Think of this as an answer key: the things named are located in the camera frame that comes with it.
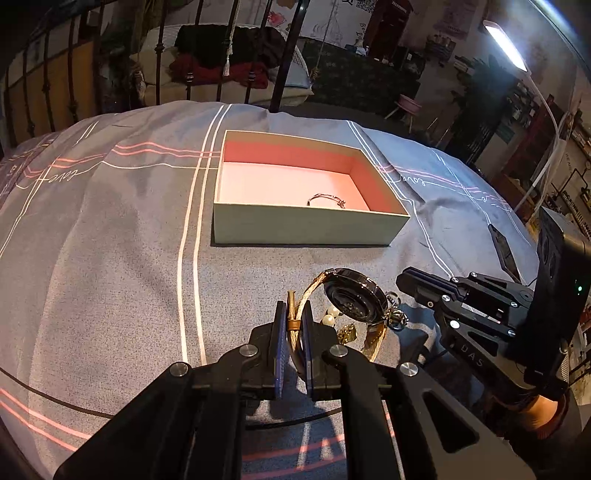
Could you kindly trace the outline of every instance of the pearl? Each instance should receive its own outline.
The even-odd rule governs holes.
[[[330,307],[328,307],[326,309],[326,314],[332,315],[335,318],[337,318],[339,315],[341,315],[340,310],[337,307],[335,307],[334,305],[331,305]]]
[[[322,324],[323,325],[328,325],[329,327],[334,327],[335,326],[335,318],[332,315],[324,315],[322,317]]]

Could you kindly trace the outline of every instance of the tassel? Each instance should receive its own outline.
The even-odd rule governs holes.
[[[223,68],[223,76],[224,77],[229,77],[230,76],[230,58],[226,58],[226,64],[224,65]]]

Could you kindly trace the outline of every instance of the rope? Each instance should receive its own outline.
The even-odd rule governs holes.
[[[236,30],[236,20],[238,19],[238,14],[240,13],[240,3],[242,0],[238,0],[238,6],[236,7],[236,15],[234,15],[234,20],[232,21],[232,29],[230,30],[230,45],[228,46],[228,51],[226,52],[226,64],[223,68],[223,76],[229,77],[230,76],[230,55],[232,55],[232,43],[234,41],[234,31]]]

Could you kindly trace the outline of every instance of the gray blanket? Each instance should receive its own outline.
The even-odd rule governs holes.
[[[360,148],[411,219],[386,248],[213,246],[227,129]],[[0,415],[44,478],[168,365],[215,362],[272,321],[287,290],[301,292],[325,268],[359,270],[384,290],[395,290],[411,265],[446,278],[477,271],[509,279],[492,223],[524,282],[537,272],[527,232],[474,172],[440,151],[346,121],[174,102],[28,141],[2,161],[0,176]],[[397,364],[417,329],[429,334],[429,348],[436,341],[432,314],[402,298],[411,324],[388,332],[383,364]],[[327,305],[314,294],[316,317]],[[360,348],[365,328],[358,331]],[[344,478],[339,414],[282,426],[338,402],[312,404],[292,366],[286,376],[284,399],[261,403],[248,418],[243,479]]]

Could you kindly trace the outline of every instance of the red fabric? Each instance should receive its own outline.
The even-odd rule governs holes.
[[[181,53],[177,59],[170,64],[170,69],[173,81],[185,83],[187,81],[187,74],[193,72],[193,85],[205,85],[208,83],[217,83],[222,73],[221,68],[206,69],[199,65],[199,62],[189,53]],[[248,72],[251,69],[251,63],[236,63],[230,65],[230,75],[223,78],[223,82],[240,83],[242,86],[248,86]],[[267,67],[261,61],[254,65],[255,79],[252,82],[252,88],[265,89],[269,85],[269,77],[267,75]]]

